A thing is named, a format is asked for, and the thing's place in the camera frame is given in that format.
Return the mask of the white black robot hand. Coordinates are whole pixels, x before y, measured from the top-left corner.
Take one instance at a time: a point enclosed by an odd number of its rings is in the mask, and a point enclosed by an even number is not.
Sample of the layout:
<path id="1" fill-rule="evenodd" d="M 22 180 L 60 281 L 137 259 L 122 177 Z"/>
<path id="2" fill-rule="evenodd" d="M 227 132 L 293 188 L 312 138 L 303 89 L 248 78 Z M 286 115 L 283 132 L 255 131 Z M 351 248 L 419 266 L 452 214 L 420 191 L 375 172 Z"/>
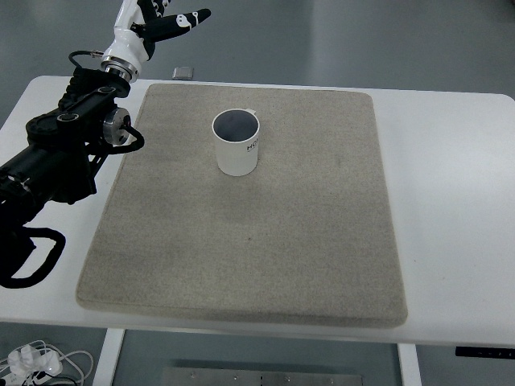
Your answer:
<path id="1" fill-rule="evenodd" d="M 143 63 L 149 59 L 144 40 L 157 43 L 184 35 L 212 14 L 209 9 L 200 9 L 163 17 L 170 3 L 170 0 L 122 2 L 113 27 L 113 42 L 102 56 L 101 68 L 104 72 L 139 76 Z M 138 35 L 131 30 L 134 24 L 141 25 Z"/>

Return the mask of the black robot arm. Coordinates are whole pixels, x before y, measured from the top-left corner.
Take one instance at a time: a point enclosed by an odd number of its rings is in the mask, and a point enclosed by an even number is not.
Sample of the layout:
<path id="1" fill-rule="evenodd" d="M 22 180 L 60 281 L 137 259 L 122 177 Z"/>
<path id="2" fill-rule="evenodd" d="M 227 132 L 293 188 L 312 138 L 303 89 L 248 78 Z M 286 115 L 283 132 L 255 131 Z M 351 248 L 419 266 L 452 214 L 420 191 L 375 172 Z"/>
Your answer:
<path id="1" fill-rule="evenodd" d="M 209 9 L 166 15 L 166 1 L 124 1 L 101 68 L 75 66 L 56 109 L 26 125 L 28 146 L 1 167 L 1 239 L 30 238 L 26 224 L 49 201 L 74 204 L 95 194 L 94 178 L 111 154 L 144 145 L 130 115 L 116 104 L 151 59 L 157 42 L 188 33 Z"/>

